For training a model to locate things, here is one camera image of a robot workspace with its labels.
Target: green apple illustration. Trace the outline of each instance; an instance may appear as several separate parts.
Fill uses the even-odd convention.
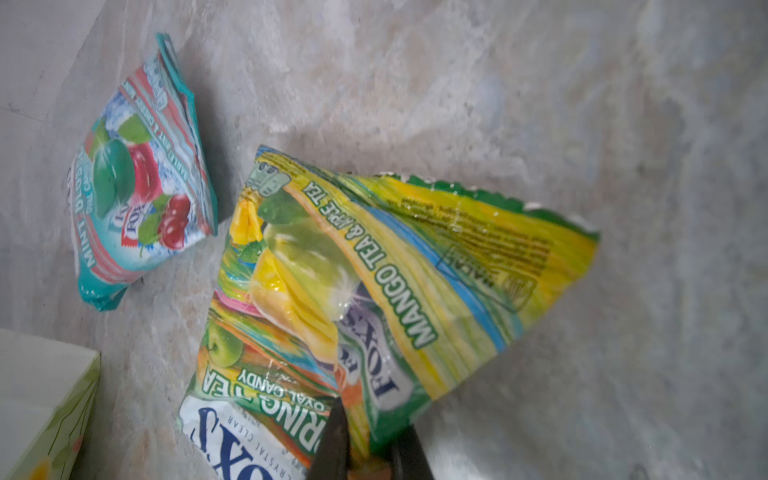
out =
[[[216,323],[208,325],[208,355],[223,369],[232,366],[243,354],[243,340]]]

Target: teal candy bag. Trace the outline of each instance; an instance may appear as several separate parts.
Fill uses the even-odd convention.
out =
[[[113,310],[131,283],[217,233],[217,205],[194,96],[170,38],[129,76],[94,122],[69,171],[82,299]]]

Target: plastic candy bag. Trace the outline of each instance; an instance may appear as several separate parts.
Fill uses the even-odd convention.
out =
[[[217,231],[194,96],[173,45],[114,93],[75,156],[69,204],[82,299],[116,308],[148,270]]]
[[[261,147],[179,411],[222,478],[304,478],[333,399],[353,467],[519,338],[599,235],[522,202]]]

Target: candy wrapper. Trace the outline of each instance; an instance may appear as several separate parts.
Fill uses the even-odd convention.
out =
[[[341,396],[353,467],[380,468],[377,453],[587,271],[598,241],[498,194],[261,147],[180,427],[221,478],[301,479]]]
[[[69,172],[80,295],[99,310],[116,308],[131,283],[217,230],[194,96],[168,36],[157,43],[157,55],[109,100]]]

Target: mango illustration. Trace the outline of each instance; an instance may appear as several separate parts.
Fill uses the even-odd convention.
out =
[[[232,215],[230,237],[234,243],[247,245],[262,239],[262,220],[256,214],[256,206],[248,197],[240,198]]]
[[[341,249],[311,217],[271,224],[264,230],[264,240],[325,318],[333,322],[343,318],[360,278]]]
[[[336,358],[337,331],[290,271],[269,250],[253,269],[251,301],[279,328],[301,339],[321,362]]]

